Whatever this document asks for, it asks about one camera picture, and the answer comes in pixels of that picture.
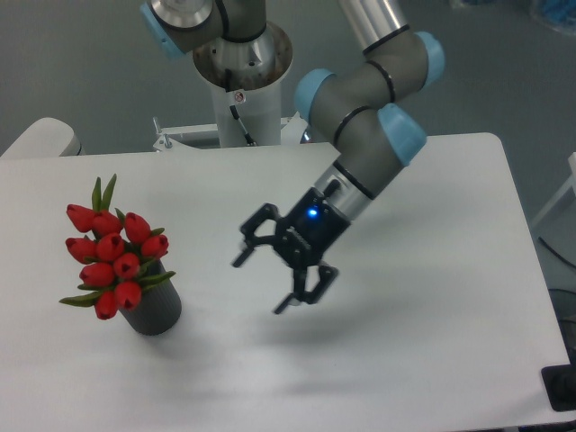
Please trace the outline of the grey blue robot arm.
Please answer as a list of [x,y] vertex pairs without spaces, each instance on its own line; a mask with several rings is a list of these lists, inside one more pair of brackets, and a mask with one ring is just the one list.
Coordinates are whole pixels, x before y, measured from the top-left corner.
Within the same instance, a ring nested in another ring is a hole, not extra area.
[[[438,80],[440,43],[413,31],[395,1],[344,1],[364,63],[348,76],[326,69],[298,84],[297,113],[338,152],[315,185],[281,215],[271,203],[241,227],[241,266],[268,245],[292,269],[285,305],[314,304],[337,277],[323,256],[426,144],[426,133],[398,101]],[[170,58],[189,55],[209,84],[224,148],[276,145],[282,134],[279,84],[293,60],[284,31],[263,1],[147,1],[140,8]]]

